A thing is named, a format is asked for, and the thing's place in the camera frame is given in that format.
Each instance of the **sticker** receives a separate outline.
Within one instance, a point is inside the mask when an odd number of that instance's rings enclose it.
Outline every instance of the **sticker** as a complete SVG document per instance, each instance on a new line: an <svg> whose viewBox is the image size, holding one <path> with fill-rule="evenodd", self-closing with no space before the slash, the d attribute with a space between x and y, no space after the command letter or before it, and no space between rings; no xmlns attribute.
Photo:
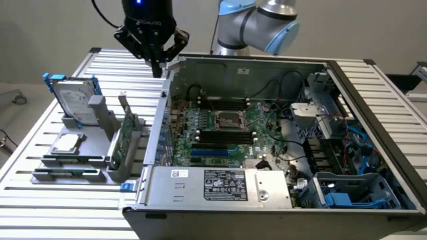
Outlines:
<svg viewBox="0 0 427 240"><path fill-rule="evenodd" d="M246 68L238 68L237 69L237 74L249 74L249 69L246 69Z"/></svg>
<svg viewBox="0 0 427 240"><path fill-rule="evenodd" d="M79 91L61 90L58 95L62 99L63 108L67 114L83 125L97 125L98 121L94 116L93 109L89 107L89 99L91 95Z"/></svg>
<svg viewBox="0 0 427 240"><path fill-rule="evenodd" d="M202 181L206 201L248 201L245 171L204 170Z"/></svg>
<svg viewBox="0 0 427 240"><path fill-rule="evenodd" d="M187 170L171 170L170 178L187 178Z"/></svg>

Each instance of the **gray robot arm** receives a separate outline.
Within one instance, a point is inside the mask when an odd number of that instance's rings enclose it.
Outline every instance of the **gray robot arm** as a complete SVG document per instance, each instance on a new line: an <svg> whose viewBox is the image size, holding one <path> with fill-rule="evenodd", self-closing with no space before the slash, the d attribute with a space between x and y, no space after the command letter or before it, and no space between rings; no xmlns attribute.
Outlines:
<svg viewBox="0 0 427 240"><path fill-rule="evenodd" d="M300 29L296 0L222 0L218 4L214 55L248 56L249 48L278 55Z"/></svg>

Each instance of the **blue pcie slot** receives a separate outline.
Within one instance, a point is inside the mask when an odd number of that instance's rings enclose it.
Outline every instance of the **blue pcie slot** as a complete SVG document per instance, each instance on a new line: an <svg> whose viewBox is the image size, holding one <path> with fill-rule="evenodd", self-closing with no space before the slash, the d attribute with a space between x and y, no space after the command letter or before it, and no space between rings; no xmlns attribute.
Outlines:
<svg viewBox="0 0 427 240"><path fill-rule="evenodd" d="M230 153L228 151L191 150L190 155L191 156L229 157Z"/></svg>

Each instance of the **motherboard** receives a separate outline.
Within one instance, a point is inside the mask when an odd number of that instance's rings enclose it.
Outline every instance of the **motherboard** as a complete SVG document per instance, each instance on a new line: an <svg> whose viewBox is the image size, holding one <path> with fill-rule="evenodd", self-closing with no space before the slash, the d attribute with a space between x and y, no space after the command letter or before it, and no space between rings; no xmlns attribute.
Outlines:
<svg viewBox="0 0 427 240"><path fill-rule="evenodd" d="M280 154L278 106L273 103L218 104L178 101L171 106L171 165L253 168Z"/></svg>

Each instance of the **power supply label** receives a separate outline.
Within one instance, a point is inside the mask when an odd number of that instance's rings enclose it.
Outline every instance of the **power supply label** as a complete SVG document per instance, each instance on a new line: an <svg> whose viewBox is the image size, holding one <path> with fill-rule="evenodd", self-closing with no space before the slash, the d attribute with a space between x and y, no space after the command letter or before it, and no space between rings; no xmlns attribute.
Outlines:
<svg viewBox="0 0 427 240"><path fill-rule="evenodd" d="M204 170L202 197L208 201L248 201L245 171Z"/></svg>

